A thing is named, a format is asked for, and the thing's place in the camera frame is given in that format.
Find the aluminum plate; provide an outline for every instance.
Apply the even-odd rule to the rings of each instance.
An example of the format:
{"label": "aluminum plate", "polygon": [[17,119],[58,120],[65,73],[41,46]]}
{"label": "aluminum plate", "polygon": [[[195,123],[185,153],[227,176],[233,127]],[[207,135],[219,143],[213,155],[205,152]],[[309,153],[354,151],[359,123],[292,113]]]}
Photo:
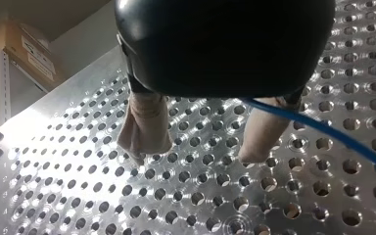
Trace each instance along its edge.
{"label": "aluminum plate", "polygon": [[[301,113],[376,151],[376,1],[336,10]],[[240,164],[236,99],[170,98],[173,148],[137,168],[116,144],[118,68],[116,48],[0,128],[0,234],[376,234],[372,163],[292,122],[265,163]]]}

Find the white wall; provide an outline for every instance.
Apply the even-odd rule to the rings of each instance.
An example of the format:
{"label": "white wall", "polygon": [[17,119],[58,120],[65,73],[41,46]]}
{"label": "white wall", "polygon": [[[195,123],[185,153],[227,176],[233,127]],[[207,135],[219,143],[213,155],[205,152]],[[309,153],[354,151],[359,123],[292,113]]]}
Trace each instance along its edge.
{"label": "white wall", "polygon": [[114,1],[51,42],[67,77],[81,71],[118,45]]}

